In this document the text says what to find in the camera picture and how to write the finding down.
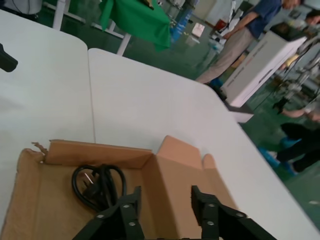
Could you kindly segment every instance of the person's arm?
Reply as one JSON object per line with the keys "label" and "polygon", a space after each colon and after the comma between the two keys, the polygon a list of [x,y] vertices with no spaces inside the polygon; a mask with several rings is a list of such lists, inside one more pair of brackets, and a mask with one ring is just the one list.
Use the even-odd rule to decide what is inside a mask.
{"label": "person's arm", "polygon": [[313,111],[306,114],[306,116],[311,120],[311,121],[314,121],[314,122],[320,122],[320,114],[318,113],[314,113]]}
{"label": "person's arm", "polygon": [[300,118],[302,116],[305,115],[305,109],[300,109],[300,110],[295,110],[295,111],[288,111],[288,110],[283,110],[281,114],[289,117],[289,118],[293,118],[293,119],[296,119],[296,118]]}
{"label": "person's arm", "polygon": [[235,26],[235,28],[227,33],[224,38],[229,39],[233,34],[243,29],[257,17],[265,18],[277,7],[278,0],[261,0],[255,7],[250,9],[249,13]]}
{"label": "person's arm", "polygon": [[244,18],[241,19],[241,21],[234,27],[234,29],[231,32],[228,32],[224,37],[226,39],[230,38],[233,34],[243,29],[257,17],[259,17],[259,15],[254,11],[248,13]]}

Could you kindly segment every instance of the cardboard flap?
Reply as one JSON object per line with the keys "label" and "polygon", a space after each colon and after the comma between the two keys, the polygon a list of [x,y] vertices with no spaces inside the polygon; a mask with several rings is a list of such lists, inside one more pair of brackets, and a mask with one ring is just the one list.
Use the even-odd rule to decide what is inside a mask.
{"label": "cardboard flap", "polygon": [[202,169],[199,149],[172,136],[164,138],[157,156],[195,169]]}
{"label": "cardboard flap", "polygon": [[211,154],[205,155],[202,164],[205,175],[207,176],[213,190],[213,194],[218,197],[223,205],[226,205],[233,209],[238,209],[235,201],[228,191],[226,184],[224,183],[218,172],[214,157]]}
{"label": "cardboard flap", "polygon": [[191,205],[191,187],[198,186],[200,191],[213,194],[211,186],[202,169],[177,161],[156,156],[165,191],[175,219],[180,239],[201,239],[202,229]]}
{"label": "cardboard flap", "polygon": [[116,164],[120,168],[141,169],[152,155],[147,149],[52,140],[45,162],[64,166]]}
{"label": "cardboard flap", "polygon": [[40,168],[42,165],[39,162],[43,160],[44,155],[41,152],[31,149],[24,149],[21,152],[1,239],[34,239],[35,209],[41,184]]}

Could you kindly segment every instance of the white machine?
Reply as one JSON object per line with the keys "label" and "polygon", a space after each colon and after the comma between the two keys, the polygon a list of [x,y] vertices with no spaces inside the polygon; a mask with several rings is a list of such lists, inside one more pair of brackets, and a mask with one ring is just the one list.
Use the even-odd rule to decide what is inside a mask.
{"label": "white machine", "polygon": [[240,108],[307,40],[286,23],[273,26],[222,86],[226,101]]}

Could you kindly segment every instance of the blue shoe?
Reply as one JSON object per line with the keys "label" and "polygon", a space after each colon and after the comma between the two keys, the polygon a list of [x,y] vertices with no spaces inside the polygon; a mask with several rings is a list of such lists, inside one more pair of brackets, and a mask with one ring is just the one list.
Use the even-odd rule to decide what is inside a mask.
{"label": "blue shoe", "polygon": [[295,171],[294,166],[289,162],[283,162],[282,163],[285,170],[291,175],[291,176],[297,176],[298,173]]}
{"label": "blue shoe", "polygon": [[280,143],[285,149],[288,149],[288,148],[291,148],[293,145],[297,144],[300,141],[301,141],[301,139],[292,140],[289,137],[284,137],[284,138],[281,139]]}
{"label": "blue shoe", "polygon": [[262,156],[265,158],[265,160],[271,165],[273,168],[277,168],[280,165],[280,162],[275,159],[273,156],[270,155],[270,153],[267,151],[267,149],[263,147],[258,147],[258,150],[262,154]]}

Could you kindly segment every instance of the black pants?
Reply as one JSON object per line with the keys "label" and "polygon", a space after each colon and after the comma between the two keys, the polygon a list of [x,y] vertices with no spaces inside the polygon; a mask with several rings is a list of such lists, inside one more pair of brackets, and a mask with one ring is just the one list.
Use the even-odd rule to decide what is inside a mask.
{"label": "black pants", "polygon": [[301,141],[278,152],[277,159],[280,162],[287,162],[305,154],[302,159],[293,163],[294,169],[300,173],[320,160],[320,129],[311,131],[294,123],[283,124],[281,128],[290,139]]}

